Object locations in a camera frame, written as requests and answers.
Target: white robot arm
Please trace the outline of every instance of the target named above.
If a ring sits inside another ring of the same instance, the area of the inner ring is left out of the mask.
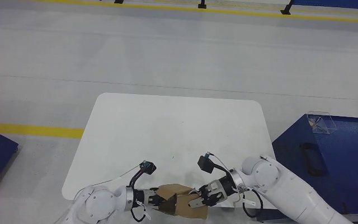
[[[210,155],[208,152],[201,156],[198,165],[211,173],[212,168],[218,168],[218,165],[209,159]],[[201,197],[191,201],[190,206],[213,206],[226,200],[234,189],[243,193],[251,188],[298,223],[352,224],[329,206],[309,184],[269,156],[248,157],[241,170],[229,172],[230,175],[202,186],[197,191]]]
[[[240,170],[227,170],[213,163],[209,159],[210,155],[213,154],[208,152],[200,157],[199,167],[209,173],[214,168],[220,169],[226,173],[226,176],[202,186],[199,190],[194,189],[192,193],[198,194],[199,198],[190,201],[190,207],[214,206],[225,201],[232,194],[244,193],[250,189],[298,223],[352,224],[329,206],[309,184],[273,158],[248,157]],[[165,200],[156,195],[158,188],[134,189],[134,183],[141,174],[152,174],[155,169],[153,163],[144,161],[130,184],[114,192],[104,186],[84,188],[60,223],[84,224],[85,222],[77,217],[81,206],[85,206],[86,213],[98,220],[98,223],[106,223],[115,211],[132,212],[135,207],[143,206],[145,209],[146,206],[160,205]],[[145,215],[141,219],[137,219],[134,215],[133,218],[141,222]]]

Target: yellow stripe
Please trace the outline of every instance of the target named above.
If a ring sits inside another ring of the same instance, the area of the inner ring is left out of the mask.
[[[21,124],[0,124],[0,134],[23,134],[58,138],[82,138],[83,129],[46,127]]]
[[[216,10],[216,9],[200,9],[200,8],[184,8],[172,6],[150,6],[139,4],[114,4],[106,2],[82,2],[74,0],[33,0],[35,2],[52,2],[65,4],[81,4],[88,6],[106,6],[106,7],[122,7],[122,8],[142,8],[149,10],[175,10],[175,11],[191,11],[191,12],[205,12],[205,13],[221,13],[230,15],[243,16],[260,16],[260,17],[274,17],[274,18],[294,18],[301,20],[325,20],[325,21],[339,21],[339,22],[358,22],[358,18],[337,18],[337,17],[322,17],[322,16],[302,16],[302,15],[282,15],[279,13],[263,13],[263,12],[245,12],[233,10]]]
[[[190,4],[197,5],[195,2],[183,1],[169,1],[169,0],[154,0],[157,3],[176,3],[176,4]],[[282,10],[281,7],[265,7],[265,6],[246,6],[241,4],[220,4],[220,3],[207,3],[208,6],[222,6],[222,7],[236,7],[236,8],[254,8],[257,10]],[[295,10],[291,9],[290,12],[314,12],[314,13],[329,13],[329,14],[343,14],[343,15],[358,15],[358,12],[343,12],[343,11],[327,11],[327,10]]]

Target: floor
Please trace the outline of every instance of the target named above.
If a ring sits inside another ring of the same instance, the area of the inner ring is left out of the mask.
[[[357,33],[348,22],[0,0],[0,123],[85,128],[103,92],[247,99],[274,140],[310,110],[358,116]],[[70,204],[61,188],[79,140],[7,137],[20,150],[0,182],[1,222],[53,223]]]

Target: wire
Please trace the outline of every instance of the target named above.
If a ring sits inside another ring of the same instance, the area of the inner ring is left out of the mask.
[[[244,210],[245,214],[250,217],[250,218],[256,218],[257,216],[259,216],[263,210],[263,201],[260,197],[260,195],[258,194],[257,191],[255,191],[254,189],[250,189],[252,192],[255,193],[255,195],[257,196],[258,200],[260,201],[260,210],[256,211],[256,214],[249,214],[246,210],[246,207],[245,207],[245,202],[242,203],[242,209]]]
[[[235,184],[235,186],[236,186],[236,190],[234,190],[234,188],[232,188],[233,191],[237,192],[237,194],[239,195],[239,199],[233,202],[233,205],[234,205],[234,208],[235,208],[235,204],[238,203],[238,202],[241,200],[241,195],[240,195],[240,191],[239,191],[239,186],[238,186],[238,185],[236,184],[236,182],[234,181],[233,175],[231,174],[231,172],[229,171],[229,169],[225,166],[225,164],[224,164],[216,155],[214,155],[214,154],[212,154],[212,153],[210,153],[210,155],[214,156],[214,157],[215,157],[217,160],[219,160],[219,162],[225,167],[225,169],[227,170],[227,172],[229,172],[229,174],[230,174],[230,176],[231,176],[231,178],[232,178],[232,180],[233,180],[233,182],[234,182],[234,184]]]
[[[108,183],[108,182],[110,182],[110,181],[113,181],[113,180],[116,180],[116,179],[118,179],[118,178],[121,178],[122,176],[124,176],[124,175],[126,175],[127,173],[131,172],[132,170],[134,170],[134,169],[137,168],[138,166],[140,166],[140,165],[137,165],[137,166],[133,167],[132,169],[128,170],[127,172],[125,172],[124,174],[120,175],[120,176],[117,177],[117,178],[113,178],[113,179],[111,179],[111,180],[106,180],[106,181],[103,181],[103,182],[100,182],[100,183],[97,183],[97,184],[92,184],[92,186],[97,186],[97,185],[100,185],[100,184]],[[77,193],[76,193],[76,195],[74,196],[73,200],[76,199],[78,193],[81,192],[81,190],[83,190],[84,188],[82,188],[82,189],[80,189],[79,191],[77,191]]]
[[[145,213],[145,211],[146,211],[145,205],[143,203],[140,203],[138,200],[136,200],[135,202],[143,207],[143,212]],[[133,212],[133,207],[130,209],[130,213],[132,214],[132,217],[134,220],[136,220],[136,222],[141,222],[141,221],[143,221],[143,219],[145,219],[145,214],[141,217],[141,219],[137,219]]]

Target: table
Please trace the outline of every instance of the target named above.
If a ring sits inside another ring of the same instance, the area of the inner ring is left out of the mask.
[[[85,186],[114,179],[143,160],[154,162],[157,170],[143,175],[136,182],[137,189],[172,183],[199,188],[225,175],[219,170],[212,174],[200,170],[197,161],[207,151],[229,169],[239,169],[248,156],[265,153],[275,157],[259,103],[102,94],[92,110],[62,194],[72,200]],[[128,185],[137,171],[109,184],[110,189]],[[232,207],[234,200],[237,197],[220,206]]]

